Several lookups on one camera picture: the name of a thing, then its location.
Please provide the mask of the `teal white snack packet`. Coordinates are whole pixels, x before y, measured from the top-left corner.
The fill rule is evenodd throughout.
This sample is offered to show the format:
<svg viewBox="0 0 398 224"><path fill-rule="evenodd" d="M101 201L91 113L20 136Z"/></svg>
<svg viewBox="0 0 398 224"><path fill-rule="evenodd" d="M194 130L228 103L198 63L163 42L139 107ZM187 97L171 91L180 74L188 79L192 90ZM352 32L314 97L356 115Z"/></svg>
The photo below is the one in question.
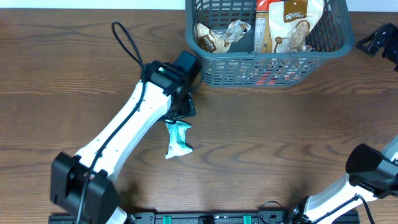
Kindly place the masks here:
<svg viewBox="0 0 398 224"><path fill-rule="evenodd" d="M165 125L169 132L169 147L165 156L166 159L193 152L193 148L187 144L186 139L186 132L192 127L191 124L180 120L165 120Z"/></svg>

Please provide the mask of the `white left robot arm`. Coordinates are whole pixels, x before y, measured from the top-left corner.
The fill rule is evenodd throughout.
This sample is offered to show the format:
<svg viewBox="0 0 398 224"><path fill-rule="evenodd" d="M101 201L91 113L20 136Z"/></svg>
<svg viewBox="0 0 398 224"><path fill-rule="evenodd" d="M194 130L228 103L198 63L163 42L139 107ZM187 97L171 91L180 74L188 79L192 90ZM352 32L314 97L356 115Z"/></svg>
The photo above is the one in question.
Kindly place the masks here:
<svg viewBox="0 0 398 224"><path fill-rule="evenodd" d="M146 64L131 97L102 132L74 156L61 152L53 160L52 203L71 213L75 223L132 222L119 207L114 183L150 127L174 116L200 70L197 60Z"/></svg>

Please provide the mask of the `spaghetti packet orange and tan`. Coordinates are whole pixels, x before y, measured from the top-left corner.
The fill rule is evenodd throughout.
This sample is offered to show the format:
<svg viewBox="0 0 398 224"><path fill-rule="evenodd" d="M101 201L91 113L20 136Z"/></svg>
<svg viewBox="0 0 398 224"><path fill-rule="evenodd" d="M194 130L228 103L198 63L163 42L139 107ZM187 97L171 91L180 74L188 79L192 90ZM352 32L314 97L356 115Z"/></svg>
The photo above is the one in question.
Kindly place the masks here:
<svg viewBox="0 0 398 224"><path fill-rule="evenodd" d="M269 4L280 0L257 0L254 29L254 51L271 53L272 39L269 27Z"/></svg>

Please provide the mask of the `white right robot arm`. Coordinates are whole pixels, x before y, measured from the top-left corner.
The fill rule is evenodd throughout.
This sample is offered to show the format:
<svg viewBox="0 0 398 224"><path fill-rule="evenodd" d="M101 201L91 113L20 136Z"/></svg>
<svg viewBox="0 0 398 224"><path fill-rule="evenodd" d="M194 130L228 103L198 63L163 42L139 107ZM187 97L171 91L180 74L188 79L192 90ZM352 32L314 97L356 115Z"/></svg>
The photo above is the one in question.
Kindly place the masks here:
<svg viewBox="0 0 398 224"><path fill-rule="evenodd" d="M356 146L344 175L319 194L303 198L283 223L333 223L358 205L364 205L374 223L367 203L388 196L397 197L397 138L382 151Z"/></svg>

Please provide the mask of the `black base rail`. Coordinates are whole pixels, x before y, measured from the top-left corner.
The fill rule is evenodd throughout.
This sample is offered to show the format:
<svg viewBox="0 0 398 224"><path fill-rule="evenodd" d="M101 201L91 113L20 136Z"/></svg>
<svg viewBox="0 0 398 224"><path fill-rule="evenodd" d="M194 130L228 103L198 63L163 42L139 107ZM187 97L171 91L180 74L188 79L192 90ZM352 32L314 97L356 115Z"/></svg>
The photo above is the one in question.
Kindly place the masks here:
<svg viewBox="0 0 398 224"><path fill-rule="evenodd" d="M281 223L284 217L282 210L263 210L258 213L152 213L141 212L127 216L125 223L133 224L259 224ZM76 223L71 215L50 215L48 224ZM360 224L358 212L353 210L338 217L333 224Z"/></svg>

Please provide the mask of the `beige Paritree snack bag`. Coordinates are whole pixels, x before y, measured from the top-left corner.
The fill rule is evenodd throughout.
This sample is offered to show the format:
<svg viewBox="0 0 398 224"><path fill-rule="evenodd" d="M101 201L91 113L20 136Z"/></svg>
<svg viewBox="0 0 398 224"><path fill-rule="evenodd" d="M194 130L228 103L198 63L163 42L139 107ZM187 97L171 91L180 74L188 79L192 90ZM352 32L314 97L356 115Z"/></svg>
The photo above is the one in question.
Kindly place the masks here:
<svg viewBox="0 0 398 224"><path fill-rule="evenodd" d="M324 0L288 0L269 4L273 53L306 51L305 39L323 15Z"/></svg>

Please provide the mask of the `grey plastic basket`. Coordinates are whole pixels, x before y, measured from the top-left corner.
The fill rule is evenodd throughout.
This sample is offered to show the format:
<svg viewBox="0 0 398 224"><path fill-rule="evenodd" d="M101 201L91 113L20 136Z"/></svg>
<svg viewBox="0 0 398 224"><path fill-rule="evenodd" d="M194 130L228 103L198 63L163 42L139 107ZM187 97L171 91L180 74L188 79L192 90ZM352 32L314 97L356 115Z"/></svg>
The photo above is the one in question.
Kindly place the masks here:
<svg viewBox="0 0 398 224"><path fill-rule="evenodd" d="M254 51L253 29L226 53L204 51L197 44L197 24L221 30L240 20L255 25L256 0L186 0L186 41L198 55L201 77L213 87L288 87L301 82L321 64L347 54L354 35L345 0L327 0L323 15L305 42L313 52L261 54Z"/></svg>

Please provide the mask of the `beige Paritree dried food bag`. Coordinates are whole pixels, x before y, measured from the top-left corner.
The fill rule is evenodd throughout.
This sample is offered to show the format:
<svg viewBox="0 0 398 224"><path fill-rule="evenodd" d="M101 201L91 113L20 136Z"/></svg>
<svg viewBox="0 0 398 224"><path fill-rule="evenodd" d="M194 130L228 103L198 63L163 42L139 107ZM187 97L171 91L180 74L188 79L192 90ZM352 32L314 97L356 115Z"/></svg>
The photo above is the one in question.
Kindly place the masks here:
<svg viewBox="0 0 398 224"><path fill-rule="evenodd" d="M199 23L197 24L197 44L210 53L226 53L233 42L239 41L251 30L251 25L236 20L229 24L225 29L214 30Z"/></svg>

